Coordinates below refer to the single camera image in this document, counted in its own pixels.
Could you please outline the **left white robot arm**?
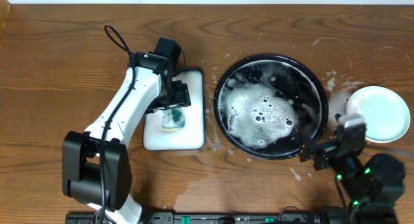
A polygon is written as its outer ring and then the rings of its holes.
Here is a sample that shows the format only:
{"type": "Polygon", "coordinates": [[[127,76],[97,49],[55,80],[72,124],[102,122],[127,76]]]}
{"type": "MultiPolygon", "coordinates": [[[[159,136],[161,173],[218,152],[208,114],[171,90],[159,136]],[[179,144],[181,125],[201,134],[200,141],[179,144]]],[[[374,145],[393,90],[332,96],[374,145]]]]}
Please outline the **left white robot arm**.
{"type": "Polygon", "coordinates": [[[174,80],[181,55],[136,52],[124,81],[103,113],[85,131],[62,143],[62,192],[95,209],[95,223],[138,223],[142,207],[130,194],[127,148],[141,118],[152,110],[188,107],[186,84],[174,80]]]}

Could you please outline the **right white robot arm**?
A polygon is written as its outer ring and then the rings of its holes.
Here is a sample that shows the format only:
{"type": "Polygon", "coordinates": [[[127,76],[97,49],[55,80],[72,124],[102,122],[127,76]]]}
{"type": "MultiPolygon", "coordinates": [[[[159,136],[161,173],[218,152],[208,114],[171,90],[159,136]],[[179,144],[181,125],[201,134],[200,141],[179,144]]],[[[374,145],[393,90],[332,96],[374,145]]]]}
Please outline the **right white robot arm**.
{"type": "Polygon", "coordinates": [[[395,203],[405,192],[405,167],[392,155],[378,153],[363,164],[358,156],[366,147],[364,123],[340,124],[336,137],[321,144],[300,129],[300,161],[313,160],[316,171],[330,168],[343,207],[325,207],[309,217],[309,223],[397,223],[395,203]]]}

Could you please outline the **green foamy sponge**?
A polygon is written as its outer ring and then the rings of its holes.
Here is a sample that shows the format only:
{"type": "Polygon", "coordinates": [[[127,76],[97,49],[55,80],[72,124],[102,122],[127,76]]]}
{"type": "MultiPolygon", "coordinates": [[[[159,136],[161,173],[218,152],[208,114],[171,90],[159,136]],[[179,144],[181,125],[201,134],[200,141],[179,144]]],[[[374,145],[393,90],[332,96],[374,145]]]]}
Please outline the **green foamy sponge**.
{"type": "Polygon", "coordinates": [[[169,109],[164,112],[162,129],[175,131],[184,127],[186,117],[181,108],[169,109]]]}

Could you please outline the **pale green plate red stain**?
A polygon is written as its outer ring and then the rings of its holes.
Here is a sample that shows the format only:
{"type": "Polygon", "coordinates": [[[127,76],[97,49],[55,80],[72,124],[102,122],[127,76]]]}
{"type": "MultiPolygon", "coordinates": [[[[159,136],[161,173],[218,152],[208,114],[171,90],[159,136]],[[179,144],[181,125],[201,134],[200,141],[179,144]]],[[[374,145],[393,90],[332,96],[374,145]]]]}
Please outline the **pale green plate red stain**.
{"type": "Polygon", "coordinates": [[[380,86],[355,91],[347,101],[346,113],[365,119],[365,138],[375,143],[393,142],[403,137],[411,122],[408,105],[396,92],[380,86]]]}

